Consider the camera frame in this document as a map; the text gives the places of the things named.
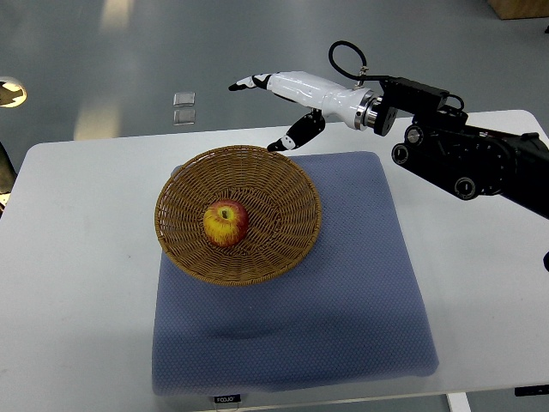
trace apple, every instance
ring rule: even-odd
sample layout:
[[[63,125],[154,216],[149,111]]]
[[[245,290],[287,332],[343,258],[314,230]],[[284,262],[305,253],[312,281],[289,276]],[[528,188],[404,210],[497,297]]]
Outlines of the apple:
[[[204,232],[208,240],[221,247],[236,245],[248,230],[248,212],[234,200],[212,203],[204,212]]]

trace wicker basket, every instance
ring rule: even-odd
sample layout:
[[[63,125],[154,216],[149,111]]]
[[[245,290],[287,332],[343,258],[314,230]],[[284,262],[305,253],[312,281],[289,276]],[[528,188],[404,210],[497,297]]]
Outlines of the wicker basket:
[[[248,232],[230,247],[212,245],[202,218],[221,199],[242,203]],[[155,226],[166,255],[205,282],[244,286],[279,276],[311,250],[321,204],[305,172],[286,156],[255,146],[228,146],[198,155],[166,182]]]

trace floor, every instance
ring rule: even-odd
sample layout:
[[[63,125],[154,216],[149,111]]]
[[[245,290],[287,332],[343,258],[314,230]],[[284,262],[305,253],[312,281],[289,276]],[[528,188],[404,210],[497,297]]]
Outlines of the floor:
[[[445,88],[468,112],[524,109],[549,132],[548,24],[501,21],[486,0],[0,0],[0,76],[28,92],[1,111],[0,142],[19,170],[42,142],[293,124],[303,107],[227,87],[289,70],[351,87],[329,65],[339,39],[365,52],[370,74]],[[335,57],[358,70],[351,52]],[[196,93],[196,122],[174,126],[173,95],[186,91]],[[549,397],[509,390],[469,402],[473,412],[549,409]],[[444,397],[325,409],[449,410]]]

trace white table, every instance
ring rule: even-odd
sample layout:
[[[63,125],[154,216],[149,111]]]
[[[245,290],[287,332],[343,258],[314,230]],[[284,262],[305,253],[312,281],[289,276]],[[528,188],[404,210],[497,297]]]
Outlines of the white table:
[[[460,201],[398,167],[386,136],[327,124],[289,155],[367,150],[381,158],[440,366],[430,377],[254,393],[241,408],[442,394],[549,383],[549,221],[502,197]],[[523,111],[471,114],[537,131]],[[160,245],[154,205],[174,167],[229,144],[266,146],[287,127],[40,144],[0,220],[0,410],[204,410],[158,398],[151,344]]]

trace blue cushion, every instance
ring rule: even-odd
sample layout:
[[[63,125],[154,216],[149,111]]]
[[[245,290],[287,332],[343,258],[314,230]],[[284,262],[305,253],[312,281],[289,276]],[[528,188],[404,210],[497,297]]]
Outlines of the blue cushion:
[[[293,160],[323,206],[317,242],[294,269],[230,288],[185,274],[163,254],[153,344],[157,395],[285,391],[437,369],[377,156]]]

